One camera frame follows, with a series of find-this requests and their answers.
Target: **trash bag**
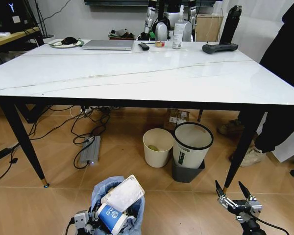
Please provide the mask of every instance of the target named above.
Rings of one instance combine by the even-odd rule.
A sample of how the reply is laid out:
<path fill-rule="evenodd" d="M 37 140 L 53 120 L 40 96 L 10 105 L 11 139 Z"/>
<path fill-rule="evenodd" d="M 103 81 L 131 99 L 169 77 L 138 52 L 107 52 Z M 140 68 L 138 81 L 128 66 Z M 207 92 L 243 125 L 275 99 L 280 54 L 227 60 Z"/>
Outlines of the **trash bag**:
<path fill-rule="evenodd" d="M 110 177 L 99 184 L 95 185 L 92 193 L 92 208 L 101 205 L 101 198 L 108 193 L 110 188 L 115 188 L 124 180 L 123 176 Z M 128 208 L 129 216 L 133 215 L 136 219 L 128 219 L 127 227 L 121 230 L 120 235 L 141 235 L 141 226 L 143 223 L 143 215 L 145 208 L 145 198 L 141 197 L 137 202 Z M 105 226 L 99 226 L 95 229 L 95 235 L 111 234 L 107 231 Z"/>

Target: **black controller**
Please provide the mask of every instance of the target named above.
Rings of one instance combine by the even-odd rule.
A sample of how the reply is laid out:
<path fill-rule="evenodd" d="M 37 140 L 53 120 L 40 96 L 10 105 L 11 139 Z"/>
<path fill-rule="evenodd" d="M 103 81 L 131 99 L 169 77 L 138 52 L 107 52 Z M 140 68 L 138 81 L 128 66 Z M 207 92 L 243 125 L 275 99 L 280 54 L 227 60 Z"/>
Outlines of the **black controller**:
<path fill-rule="evenodd" d="M 205 44 L 202 46 L 202 50 L 208 54 L 212 54 L 218 51 L 235 51 L 239 45 L 237 44 L 219 44 L 219 45 L 208 45 Z"/>
<path fill-rule="evenodd" d="M 145 43 L 139 43 L 138 45 L 142 48 L 142 50 L 149 50 L 149 47 Z"/>

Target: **sneaker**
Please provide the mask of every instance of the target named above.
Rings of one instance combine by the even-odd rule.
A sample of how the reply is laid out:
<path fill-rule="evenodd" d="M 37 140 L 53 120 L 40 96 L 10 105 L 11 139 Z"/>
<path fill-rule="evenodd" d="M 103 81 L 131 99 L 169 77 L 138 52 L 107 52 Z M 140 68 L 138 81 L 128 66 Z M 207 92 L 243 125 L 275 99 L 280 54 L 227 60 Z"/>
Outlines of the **sneaker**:
<path fill-rule="evenodd" d="M 243 133 L 244 125 L 238 119 L 231 120 L 227 124 L 217 128 L 217 131 L 222 135 L 236 135 Z"/>
<path fill-rule="evenodd" d="M 246 155 L 240 165 L 240 167 L 246 167 L 261 162 L 265 158 L 265 153 L 257 149 L 255 146 L 248 148 Z"/>

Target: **white trash can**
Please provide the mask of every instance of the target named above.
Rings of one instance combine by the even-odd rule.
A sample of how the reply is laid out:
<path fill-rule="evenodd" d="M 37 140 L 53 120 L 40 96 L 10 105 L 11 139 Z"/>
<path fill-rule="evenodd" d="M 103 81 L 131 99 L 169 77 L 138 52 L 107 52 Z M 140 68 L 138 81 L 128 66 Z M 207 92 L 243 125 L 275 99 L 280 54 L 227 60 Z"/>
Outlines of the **white trash can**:
<path fill-rule="evenodd" d="M 149 166 L 159 168 L 167 164 L 169 151 L 173 146 L 173 136 L 170 132 L 155 128 L 147 131 L 143 136 L 145 160 Z M 159 151 L 152 150 L 148 146 L 153 145 Z"/>
<path fill-rule="evenodd" d="M 195 122 L 184 122 L 174 130 L 173 158 L 179 167 L 197 169 L 204 160 L 214 137 L 211 131 Z"/>

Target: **cardboard box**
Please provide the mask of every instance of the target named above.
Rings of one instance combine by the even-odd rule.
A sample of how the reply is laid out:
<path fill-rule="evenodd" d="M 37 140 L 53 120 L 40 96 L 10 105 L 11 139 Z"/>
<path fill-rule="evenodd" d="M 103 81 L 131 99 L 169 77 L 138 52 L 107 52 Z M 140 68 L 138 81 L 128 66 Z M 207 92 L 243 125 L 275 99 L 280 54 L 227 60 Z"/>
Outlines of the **cardboard box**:
<path fill-rule="evenodd" d="M 190 112 L 178 109 L 168 109 L 164 129 L 173 131 L 178 124 L 189 121 Z"/>
<path fill-rule="evenodd" d="M 223 16 L 199 14 L 197 17 L 196 42 L 217 42 Z"/>

